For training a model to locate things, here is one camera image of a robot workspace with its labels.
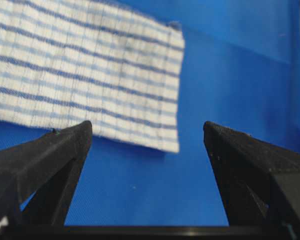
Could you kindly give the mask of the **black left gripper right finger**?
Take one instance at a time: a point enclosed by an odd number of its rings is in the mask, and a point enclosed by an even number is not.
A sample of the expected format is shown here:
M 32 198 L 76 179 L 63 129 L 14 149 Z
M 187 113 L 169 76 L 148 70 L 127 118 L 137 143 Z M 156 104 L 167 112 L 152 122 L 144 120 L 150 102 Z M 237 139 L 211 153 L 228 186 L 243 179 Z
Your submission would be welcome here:
M 206 235 L 300 240 L 300 153 L 211 121 L 203 143 L 228 221 Z

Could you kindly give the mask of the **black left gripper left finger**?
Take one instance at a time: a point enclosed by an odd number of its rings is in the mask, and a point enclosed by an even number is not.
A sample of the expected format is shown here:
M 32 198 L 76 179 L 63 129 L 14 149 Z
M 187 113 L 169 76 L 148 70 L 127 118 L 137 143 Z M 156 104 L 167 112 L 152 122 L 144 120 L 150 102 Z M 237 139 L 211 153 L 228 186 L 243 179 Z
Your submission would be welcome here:
M 0 234 L 7 226 L 64 225 L 92 136 L 85 120 L 0 150 Z

